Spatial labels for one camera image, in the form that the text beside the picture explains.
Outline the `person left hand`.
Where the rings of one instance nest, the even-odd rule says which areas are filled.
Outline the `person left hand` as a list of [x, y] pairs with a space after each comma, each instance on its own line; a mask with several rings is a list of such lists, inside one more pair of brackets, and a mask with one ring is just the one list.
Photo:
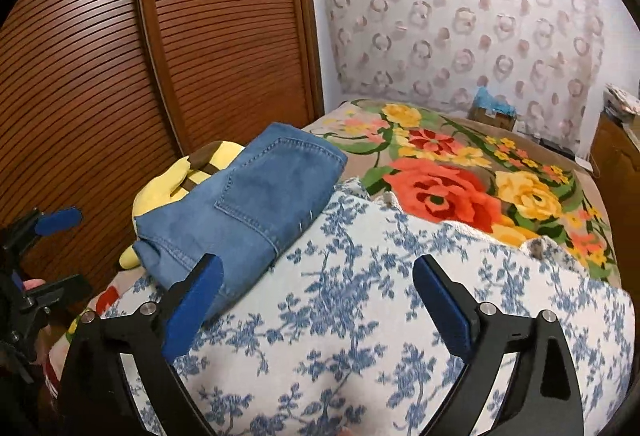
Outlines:
[[46, 282], [43, 279], [29, 279], [23, 282], [23, 288], [25, 291], [37, 289], [43, 286]]

